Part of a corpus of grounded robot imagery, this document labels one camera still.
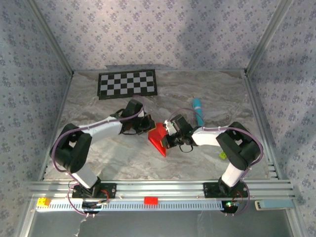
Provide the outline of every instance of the robotic arm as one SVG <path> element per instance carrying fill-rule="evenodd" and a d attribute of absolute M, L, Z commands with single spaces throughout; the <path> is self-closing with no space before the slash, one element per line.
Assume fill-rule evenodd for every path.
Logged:
<path fill-rule="evenodd" d="M 182 115 L 177 115 L 170 121 L 165 121 L 164 127 L 168 134 L 161 144 L 167 149 L 184 144 L 193 146 L 220 146 L 230 163 L 225 173 L 220 177 L 218 187 L 222 194 L 228 195 L 238 185 L 242 175 L 260 154 L 258 144 L 249 136 L 235 130 L 210 129 L 192 126 Z M 239 123 L 233 122 L 229 129 L 247 130 Z"/>
<path fill-rule="evenodd" d="M 82 194 L 79 197 L 100 197 L 100 191 L 104 188 L 102 185 L 105 185 L 101 184 L 100 178 L 86 164 L 91 144 L 109 136 L 126 134 L 125 132 L 130 129 L 135 130 L 135 134 L 141 134 L 156 127 L 151 116 L 142 109 L 143 104 L 132 99 L 125 109 L 102 121 L 85 126 L 69 123 L 64 127 L 53 146 L 55 152 L 52 154 L 54 150 L 52 148 L 50 156 L 80 183 L 74 187 L 74 190 L 80 191 L 76 194 Z M 181 147 L 184 144 L 190 145 L 192 149 L 196 146 L 212 145 L 221 146 L 227 155 L 230 163 L 217 186 L 211 187 L 213 193 L 210 197 L 228 197 L 233 190 L 238 190 L 242 175 L 260 154 L 258 144 L 250 136 L 231 130 L 247 131 L 238 122 L 227 127 L 230 130 L 222 131 L 223 128 L 208 130 L 200 126 L 192 128 L 182 115 L 177 115 L 166 121 L 164 127 L 168 134 L 162 138 L 161 144 L 167 149 Z"/>
<path fill-rule="evenodd" d="M 79 131 L 70 133 L 60 140 L 54 154 L 55 161 L 85 188 L 86 195 L 96 197 L 101 183 L 89 165 L 85 163 L 90 146 L 106 137 L 124 134 L 130 129 L 135 130 L 135 134 L 154 129 L 155 122 L 144 111 L 138 116 L 128 119 L 140 112 L 142 107 L 142 103 L 132 99 L 125 109 L 117 111 L 102 121 L 84 126 L 69 123 L 62 130 L 59 137 L 74 129 Z"/>

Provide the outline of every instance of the marble surface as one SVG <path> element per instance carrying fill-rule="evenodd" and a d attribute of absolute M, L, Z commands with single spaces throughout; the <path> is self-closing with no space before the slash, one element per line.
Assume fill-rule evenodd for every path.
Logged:
<path fill-rule="evenodd" d="M 146 112 L 156 122 L 163 122 L 180 107 L 191 108 L 198 97 L 206 126 L 224 126 L 239 121 L 259 137 L 253 112 L 243 81 L 238 73 L 156 71 L 158 96 L 145 97 Z M 75 73 L 67 97 L 61 129 L 68 123 L 84 125 L 102 120 L 120 108 L 129 98 L 98 100 L 98 73 Z M 187 121 L 196 125 L 195 115 L 181 112 Z M 112 179 L 218 179 L 229 161 L 219 158 L 220 147 L 200 146 L 190 153 L 179 148 L 167 150 L 164 158 L 148 141 L 148 135 L 105 138 L 90 147 L 87 158 L 92 170 L 103 180 Z M 247 178 L 269 177 L 266 159 L 249 171 Z M 68 179 L 54 170 L 51 161 L 45 180 Z"/>

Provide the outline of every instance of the blue marker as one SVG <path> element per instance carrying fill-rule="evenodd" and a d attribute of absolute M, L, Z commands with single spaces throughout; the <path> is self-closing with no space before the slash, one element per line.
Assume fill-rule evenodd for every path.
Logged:
<path fill-rule="evenodd" d="M 193 109 L 202 117 L 202 105 L 201 101 L 198 98 L 193 99 Z M 203 126 L 203 120 L 200 118 L 200 116 L 197 116 L 197 124 L 198 126 Z"/>

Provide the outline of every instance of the black and white checkerboard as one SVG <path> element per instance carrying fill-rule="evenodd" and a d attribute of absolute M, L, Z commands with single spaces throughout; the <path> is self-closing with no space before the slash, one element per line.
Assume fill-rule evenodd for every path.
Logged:
<path fill-rule="evenodd" d="M 133 95 L 157 95 L 154 70 L 99 74 L 99 100 L 132 97 Z"/>

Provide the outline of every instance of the red block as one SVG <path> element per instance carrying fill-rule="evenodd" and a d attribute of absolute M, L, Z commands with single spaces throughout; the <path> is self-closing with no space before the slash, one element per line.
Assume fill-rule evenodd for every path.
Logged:
<path fill-rule="evenodd" d="M 162 126 L 162 122 L 156 123 L 156 128 L 148 132 L 148 140 L 164 157 L 166 157 L 166 148 L 162 146 L 161 140 L 165 135 L 166 129 Z"/>
<path fill-rule="evenodd" d="M 158 197 L 144 197 L 145 205 L 158 205 Z"/>

